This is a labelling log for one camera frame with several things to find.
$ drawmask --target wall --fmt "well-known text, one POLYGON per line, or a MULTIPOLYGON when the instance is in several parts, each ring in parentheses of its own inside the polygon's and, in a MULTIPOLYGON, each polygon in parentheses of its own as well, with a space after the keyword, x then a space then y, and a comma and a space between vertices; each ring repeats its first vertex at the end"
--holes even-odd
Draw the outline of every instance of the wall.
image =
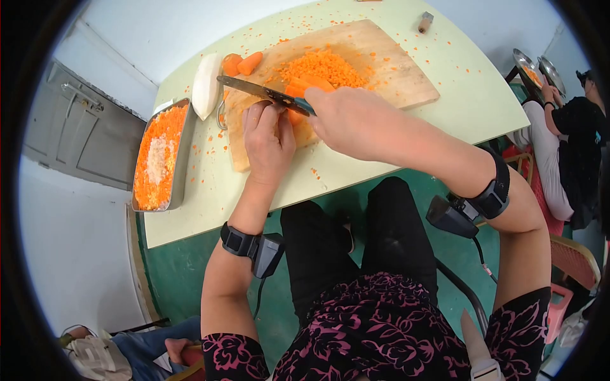
MULTIPOLYGON (((308 2, 92 0, 55 57, 147 119, 158 84, 193 54, 252 21, 308 2)), ((462 29, 502 74, 513 66, 513 48, 541 55, 561 21, 547 0, 428 3, 462 29)))
POLYGON ((22 156, 21 234, 27 267, 56 335, 145 323, 132 278, 126 203, 131 194, 44 169, 22 156))
POLYGON ((575 96, 584 96, 584 90, 576 77, 576 70, 584 73, 591 66, 585 58, 580 45, 567 26, 558 29, 553 41, 544 55, 553 63, 565 85, 567 100, 575 96))

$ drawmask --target floral shirt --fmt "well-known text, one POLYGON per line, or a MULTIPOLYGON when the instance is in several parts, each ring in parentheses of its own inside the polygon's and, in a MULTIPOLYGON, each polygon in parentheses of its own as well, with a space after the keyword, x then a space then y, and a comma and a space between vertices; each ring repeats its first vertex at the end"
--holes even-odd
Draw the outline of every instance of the floral shirt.
MULTIPOLYGON (((550 288, 520 296, 495 311, 485 342, 506 380, 534 380, 547 333, 550 288)), ((274 380, 470 378, 464 343, 420 283, 379 272, 340 283, 321 295, 282 356, 274 380)), ((208 380, 265 380, 260 344, 231 333, 202 340, 208 380)))

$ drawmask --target wooden cutting board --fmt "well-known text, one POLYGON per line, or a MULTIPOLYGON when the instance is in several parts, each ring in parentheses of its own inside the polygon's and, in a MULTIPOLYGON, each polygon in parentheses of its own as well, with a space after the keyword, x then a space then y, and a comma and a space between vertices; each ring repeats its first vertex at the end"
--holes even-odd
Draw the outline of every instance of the wooden cutting board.
MULTIPOLYGON (((398 108, 416 107, 440 97, 403 48, 370 20, 338 24, 278 43, 264 50, 262 61, 250 76, 240 74, 237 78, 284 91, 286 83, 273 68, 283 68, 282 62, 290 62, 316 48, 330 49, 341 55, 363 78, 368 79, 369 84, 365 87, 373 86, 374 91, 398 108), (270 76, 275 79, 265 83, 270 76)), ((242 111, 260 98, 230 87, 225 87, 225 90, 229 90, 225 100, 225 120, 233 169, 244 172, 250 165, 243 145, 242 111)), ((318 140, 305 119, 294 127, 297 148, 318 140)))

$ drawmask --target wrist-mounted device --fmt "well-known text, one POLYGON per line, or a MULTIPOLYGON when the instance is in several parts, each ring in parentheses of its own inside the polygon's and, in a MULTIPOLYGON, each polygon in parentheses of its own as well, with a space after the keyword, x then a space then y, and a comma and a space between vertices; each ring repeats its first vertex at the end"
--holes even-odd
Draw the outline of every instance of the wrist-mounted device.
POLYGON ((220 239, 231 254, 250 258, 252 273, 260 279, 273 275, 284 253, 284 237, 278 233, 250 235, 224 223, 220 239))
POLYGON ((499 216, 508 206, 508 188, 511 182, 508 165, 494 151, 483 148, 493 157, 496 178, 475 198, 459 198, 453 193, 447 198, 434 196, 426 214, 426 219, 434 227, 465 238, 474 238, 479 232, 475 218, 485 219, 499 216))

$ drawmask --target black wrist strap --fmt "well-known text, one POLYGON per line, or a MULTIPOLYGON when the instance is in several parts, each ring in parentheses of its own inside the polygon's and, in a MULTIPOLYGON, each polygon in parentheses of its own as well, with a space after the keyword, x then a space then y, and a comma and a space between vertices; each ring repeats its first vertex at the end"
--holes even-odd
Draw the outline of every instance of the black wrist strap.
POLYGON ((496 167, 496 178, 477 197, 468 199, 470 204, 487 219, 499 216, 508 206, 508 189, 511 175, 504 159, 487 147, 481 147, 493 157, 496 167))
POLYGON ((231 254, 254 258, 259 247, 260 235, 245 234, 224 223, 220 229, 220 239, 223 248, 231 254))

